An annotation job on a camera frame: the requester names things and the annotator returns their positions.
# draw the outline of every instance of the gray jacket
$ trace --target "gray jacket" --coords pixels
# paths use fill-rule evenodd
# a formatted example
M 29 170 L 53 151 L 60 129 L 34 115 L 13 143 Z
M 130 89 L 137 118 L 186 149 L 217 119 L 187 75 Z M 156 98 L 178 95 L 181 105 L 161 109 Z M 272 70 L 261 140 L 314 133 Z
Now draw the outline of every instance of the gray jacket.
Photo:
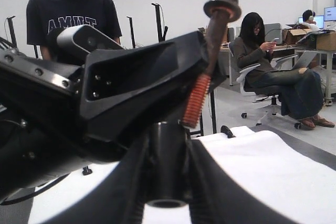
M 264 73 L 274 70 L 270 62 L 272 61 L 272 55 L 265 53 L 261 48 L 252 49 L 246 45 L 242 38 L 237 37 L 233 42 L 233 55 L 236 65 L 239 69 L 247 67 L 255 63 L 259 63 L 260 66 L 252 70 L 247 76 L 248 83 L 257 81 Z

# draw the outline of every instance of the chair base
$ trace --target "chair base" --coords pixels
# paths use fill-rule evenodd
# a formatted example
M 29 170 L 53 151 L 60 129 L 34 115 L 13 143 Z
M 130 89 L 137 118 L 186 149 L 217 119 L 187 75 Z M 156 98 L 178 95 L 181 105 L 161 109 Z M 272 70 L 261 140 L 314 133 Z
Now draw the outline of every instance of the chair base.
M 261 108 L 262 110 L 264 110 L 265 114 L 257 121 L 256 126 L 262 125 L 265 120 L 270 119 L 277 114 L 281 114 L 281 106 L 276 104 L 276 100 L 274 101 L 274 99 L 275 98 L 272 98 L 271 105 Z M 244 112 L 241 114 L 241 116 L 243 119 L 245 119 L 247 118 L 247 113 Z M 297 122 L 294 124 L 294 127 L 299 130 L 301 129 L 302 125 L 301 123 Z

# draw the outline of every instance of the man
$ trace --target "man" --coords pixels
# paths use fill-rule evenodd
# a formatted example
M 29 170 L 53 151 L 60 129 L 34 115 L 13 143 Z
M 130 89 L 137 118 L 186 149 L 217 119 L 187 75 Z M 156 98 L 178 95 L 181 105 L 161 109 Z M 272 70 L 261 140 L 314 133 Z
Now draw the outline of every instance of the man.
M 26 16 L 27 44 L 40 46 L 45 60 L 83 64 L 48 47 L 47 34 L 55 28 L 88 24 L 117 43 L 122 36 L 113 0 L 29 0 Z
M 312 10 L 306 10 L 302 14 L 302 19 L 303 19 L 302 24 L 310 28 L 312 31 L 318 31 L 320 29 L 316 25 L 316 22 L 314 21 L 314 17 L 315 17 L 315 12 L 313 12 Z

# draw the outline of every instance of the woman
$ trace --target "woman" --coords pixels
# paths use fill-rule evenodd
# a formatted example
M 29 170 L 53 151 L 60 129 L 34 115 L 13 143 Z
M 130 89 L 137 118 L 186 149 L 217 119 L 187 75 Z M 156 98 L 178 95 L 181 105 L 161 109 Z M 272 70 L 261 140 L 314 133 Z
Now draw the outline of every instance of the woman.
M 323 93 L 320 77 L 307 68 L 276 70 L 270 62 L 275 42 L 265 42 L 265 27 L 257 13 L 249 13 L 243 19 L 240 35 L 234 41 L 233 54 L 239 68 L 259 63 L 246 80 L 252 88 L 271 85 L 281 86 L 281 112 L 299 120 L 310 129 L 316 125 L 335 127 L 335 124 L 320 117 Z

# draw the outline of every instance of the navy t-shirt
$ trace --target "navy t-shirt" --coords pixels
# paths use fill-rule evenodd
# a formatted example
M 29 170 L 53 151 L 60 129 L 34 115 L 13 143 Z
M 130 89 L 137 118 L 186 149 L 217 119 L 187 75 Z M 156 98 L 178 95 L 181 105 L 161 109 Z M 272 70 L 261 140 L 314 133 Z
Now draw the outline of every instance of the navy t-shirt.
M 88 24 L 110 38 L 121 37 L 117 11 L 113 0 L 29 0 L 27 9 L 27 44 L 48 46 L 47 35 L 55 28 Z M 71 56 L 57 56 L 55 60 L 79 65 Z

